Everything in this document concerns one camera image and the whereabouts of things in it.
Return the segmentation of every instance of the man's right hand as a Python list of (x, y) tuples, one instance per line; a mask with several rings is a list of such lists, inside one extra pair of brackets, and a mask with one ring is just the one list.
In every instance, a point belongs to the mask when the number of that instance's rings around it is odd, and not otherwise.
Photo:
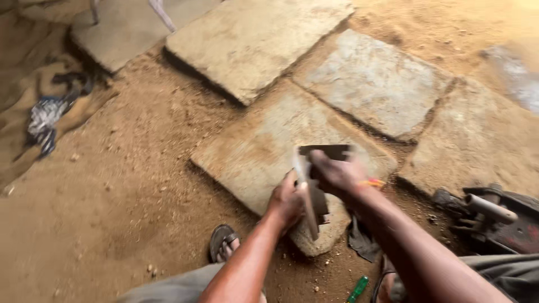
[(347, 201), (350, 192), (363, 181), (367, 181), (367, 173), (361, 160), (354, 154), (347, 161), (330, 159), (323, 151), (310, 152), (313, 164), (311, 178), (319, 181), (319, 188), (343, 201)]

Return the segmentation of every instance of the dirt floor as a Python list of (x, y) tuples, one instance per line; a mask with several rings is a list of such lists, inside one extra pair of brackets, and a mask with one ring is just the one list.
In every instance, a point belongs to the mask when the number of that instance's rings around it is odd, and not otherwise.
[[(84, 8), (75, 2), (82, 0), (67, 3)], [(539, 37), (532, 28), (539, 16), (533, 0), (355, 4), (352, 28), (487, 85), (478, 72), (481, 49)], [(62, 12), (69, 20), (74, 11)], [(5, 301), (112, 301), (132, 287), (207, 264), (208, 239), (216, 225), (228, 223), (243, 237), (255, 226), (255, 215), (189, 161), (193, 149), (246, 110), (178, 72), (161, 47), (122, 69), (113, 81), (119, 95), (66, 134), (49, 157), (13, 182), (9, 197), (0, 198)], [(374, 140), (401, 163), (413, 149)], [(395, 182), (386, 192), (462, 253), (443, 219), (439, 225), (428, 223), (429, 214), (440, 215), (428, 201)], [(147, 273), (149, 264), (158, 268), (155, 279)], [(371, 282), (359, 302), (367, 302), (377, 272), (378, 263), (355, 255), (345, 237), (331, 252), (312, 259), (284, 239), (266, 279), (268, 301), (343, 301), (366, 274)], [(314, 286), (320, 291), (313, 292)]]

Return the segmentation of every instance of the sandal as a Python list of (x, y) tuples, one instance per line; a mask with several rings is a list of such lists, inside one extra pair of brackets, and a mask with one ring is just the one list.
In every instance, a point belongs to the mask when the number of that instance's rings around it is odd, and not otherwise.
[(213, 230), (210, 238), (210, 258), (212, 263), (217, 263), (217, 255), (223, 246), (223, 242), (231, 245), (232, 241), (238, 239), (238, 234), (230, 226), (221, 224)]
[(383, 261), (384, 265), (382, 269), (382, 274), (380, 274), (380, 277), (378, 278), (378, 281), (376, 281), (376, 285), (372, 290), (371, 303), (376, 303), (376, 299), (378, 299), (378, 290), (380, 289), (380, 285), (382, 285), (382, 281), (384, 280), (385, 275), (387, 275), (388, 273), (396, 272), (393, 263), (389, 261), (389, 258), (385, 254), (383, 255)]

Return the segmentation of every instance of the hand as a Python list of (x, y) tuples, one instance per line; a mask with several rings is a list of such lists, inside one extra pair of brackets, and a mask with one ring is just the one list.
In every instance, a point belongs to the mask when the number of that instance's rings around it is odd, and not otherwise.
[(321, 150), (310, 152), (311, 178), (319, 181), (318, 187), (341, 200), (347, 200), (358, 183), (368, 180), (359, 158), (352, 154), (348, 161), (332, 160)]
[(273, 190), (264, 214), (264, 217), (275, 219), (278, 222), (283, 235), (299, 221), (305, 208), (303, 193), (306, 189), (296, 189), (294, 186), (296, 179), (295, 170), (291, 170), (285, 175), (285, 178)]

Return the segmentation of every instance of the stone slab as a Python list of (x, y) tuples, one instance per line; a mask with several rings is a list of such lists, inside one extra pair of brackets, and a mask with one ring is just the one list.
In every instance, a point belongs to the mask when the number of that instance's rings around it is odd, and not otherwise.
[(225, 1), (169, 36), (166, 47), (249, 105), (353, 12), (349, 0)]
[(482, 84), (459, 79), (399, 176), (427, 194), (499, 182), (539, 197), (539, 118)]
[[(164, 10), (177, 28), (217, 7), (221, 0), (166, 0)], [(95, 61), (116, 72), (170, 34), (148, 0), (106, 0), (98, 6), (100, 23), (87, 10), (76, 15), (71, 37)]]
[[(199, 147), (191, 159), (262, 215), (273, 188), (293, 168), (295, 145), (343, 143), (358, 147), (371, 176), (385, 179), (396, 169), (397, 162), (387, 151), (312, 95), (282, 80), (243, 119)], [(331, 223), (321, 228), (316, 242), (310, 240), (304, 225), (291, 235), (308, 256), (329, 251), (350, 222), (337, 198), (330, 199), (329, 209)]]
[(452, 78), (351, 29), (329, 39), (293, 77), (331, 106), (397, 140), (409, 140), (423, 130), (426, 114)]

